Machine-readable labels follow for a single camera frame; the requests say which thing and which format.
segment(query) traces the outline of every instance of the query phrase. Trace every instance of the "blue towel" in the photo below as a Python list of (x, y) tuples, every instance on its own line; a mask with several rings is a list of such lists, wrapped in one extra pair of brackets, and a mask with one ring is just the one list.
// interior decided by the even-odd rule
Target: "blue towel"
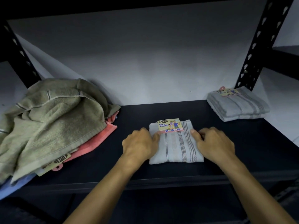
[(20, 189), (21, 187), (26, 185), (35, 176), (36, 176), (36, 173), (28, 174), (28, 175), (20, 178), (19, 180), (17, 180), (17, 182), (15, 182), (15, 184), (13, 184), (13, 185), (10, 184), (11, 177), (9, 179), (7, 179), (6, 182), (3, 185), (1, 185), (1, 187), (0, 187), (0, 200), (9, 196), (13, 192), (17, 191), (18, 189)]

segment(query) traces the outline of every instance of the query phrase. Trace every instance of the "person's right hand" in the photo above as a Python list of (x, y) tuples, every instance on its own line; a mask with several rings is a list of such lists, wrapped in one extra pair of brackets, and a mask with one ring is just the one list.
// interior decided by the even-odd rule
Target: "person's right hand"
[(199, 132), (192, 129), (190, 133), (194, 137), (200, 153), (218, 166), (225, 165), (236, 158), (235, 145), (223, 131), (211, 127), (203, 128)]

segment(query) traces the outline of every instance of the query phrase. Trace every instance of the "gray striped towel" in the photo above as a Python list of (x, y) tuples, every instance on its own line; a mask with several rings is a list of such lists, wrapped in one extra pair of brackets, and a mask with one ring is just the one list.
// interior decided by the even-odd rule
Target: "gray striped towel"
[[(165, 162), (203, 162), (204, 157), (196, 147), (195, 139), (190, 134), (193, 129), (190, 120), (181, 121), (184, 131), (163, 133), (160, 136), (157, 153), (150, 159), (149, 164)], [(159, 131), (158, 123), (150, 124), (150, 134)]]
[(245, 86), (237, 90), (240, 92), (238, 95), (221, 96), (217, 91), (207, 95), (207, 102), (221, 120), (259, 119), (270, 112), (267, 103)]

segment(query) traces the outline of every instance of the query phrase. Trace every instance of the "cardboard tag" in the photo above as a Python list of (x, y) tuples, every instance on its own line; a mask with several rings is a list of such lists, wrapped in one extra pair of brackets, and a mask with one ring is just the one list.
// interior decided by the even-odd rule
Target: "cardboard tag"
[(48, 171), (50, 171), (51, 169), (57, 167), (59, 164), (61, 164), (63, 161), (67, 160), (68, 158), (70, 158), (71, 155), (69, 153), (57, 158), (56, 160), (54, 160), (53, 162), (49, 163), (48, 165), (44, 166), (43, 168), (39, 168), (35, 171), (35, 173), (40, 177), (43, 174), (47, 173)]
[(158, 127), (161, 133), (184, 131), (181, 121), (179, 119), (159, 120)]
[(233, 95), (239, 95), (241, 92), (239, 92), (238, 90), (235, 89), (226, 89), (226, 90), (217, 90), (217, 92), (221, 95), (221, 96), (233, 96)]

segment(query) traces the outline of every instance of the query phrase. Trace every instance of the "green towel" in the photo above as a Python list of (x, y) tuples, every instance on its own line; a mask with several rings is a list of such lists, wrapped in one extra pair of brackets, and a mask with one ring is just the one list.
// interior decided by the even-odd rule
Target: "green towel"
[(0, 183), (9, 176), (14, 182), (76, 149), (119, 109), (83, 79), (34, 84), (0, 122)]

